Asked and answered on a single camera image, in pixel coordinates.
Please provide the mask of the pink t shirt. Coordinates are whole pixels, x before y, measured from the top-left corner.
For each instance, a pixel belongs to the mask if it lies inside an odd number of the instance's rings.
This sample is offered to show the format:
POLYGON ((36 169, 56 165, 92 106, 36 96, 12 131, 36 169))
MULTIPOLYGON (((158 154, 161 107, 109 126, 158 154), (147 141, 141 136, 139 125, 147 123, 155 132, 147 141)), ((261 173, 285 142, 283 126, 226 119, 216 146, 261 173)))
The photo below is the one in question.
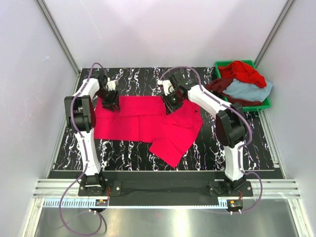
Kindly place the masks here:
POLYGON ((97 102, 95 139, 150 143, 150 152, 176 167, 196 140, 203 121, 200 107, 190 101, 167 114, 159 96, 120 96, 120 111, 97 102))

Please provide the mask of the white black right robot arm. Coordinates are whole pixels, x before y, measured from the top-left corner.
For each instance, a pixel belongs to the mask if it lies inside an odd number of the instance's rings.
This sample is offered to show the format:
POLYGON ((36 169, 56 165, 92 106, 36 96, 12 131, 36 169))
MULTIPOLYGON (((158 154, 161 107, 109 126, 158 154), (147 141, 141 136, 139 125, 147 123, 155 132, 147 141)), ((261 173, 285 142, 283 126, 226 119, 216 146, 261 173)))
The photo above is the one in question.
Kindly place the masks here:
POLYGON ((166 113, 180 109, 184 101, 190 101, 204 109, 215 119, 215 134, 225 152, 225 176, 218 186, 210 186, 217 195, 240 195, 245 187, 246 174, 243 168, 243 148, 246 139, 251 139, 250 127, 243 113, 242 105, 231 104, 209 92, 200 79, 185 79, 174 73, 158 80, 162 88, 162 100, 166 113))

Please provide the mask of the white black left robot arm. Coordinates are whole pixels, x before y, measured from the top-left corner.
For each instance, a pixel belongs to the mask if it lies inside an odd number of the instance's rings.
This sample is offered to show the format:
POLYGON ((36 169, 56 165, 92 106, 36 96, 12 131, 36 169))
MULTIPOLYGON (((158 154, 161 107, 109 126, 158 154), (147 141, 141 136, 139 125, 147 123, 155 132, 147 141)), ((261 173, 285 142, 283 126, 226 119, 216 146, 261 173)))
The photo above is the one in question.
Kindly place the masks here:
POLYGON ((83 172, 77 178, 79 196, 110 194, 95 148, 96 115, 92 99, 98 96, 103 109, 119 112, 117 84, 116 80, 110 80, 106 73, 100 72, 94 77, 88 76, 75 94, 64 98, 66 123, 74 132, 83 163, 83 172))

